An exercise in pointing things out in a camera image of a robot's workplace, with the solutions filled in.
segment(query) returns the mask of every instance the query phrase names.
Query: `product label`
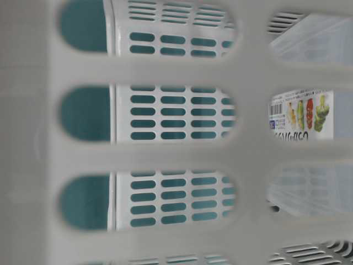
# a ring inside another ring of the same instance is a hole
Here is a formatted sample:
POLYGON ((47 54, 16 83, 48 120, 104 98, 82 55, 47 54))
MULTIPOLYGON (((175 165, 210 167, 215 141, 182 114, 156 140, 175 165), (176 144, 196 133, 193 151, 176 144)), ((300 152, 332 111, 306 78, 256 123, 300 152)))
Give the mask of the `product label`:
POLYGON ((269 104, 270 129, 283 141, 333 139, 333 91, 295 90, 269 104))

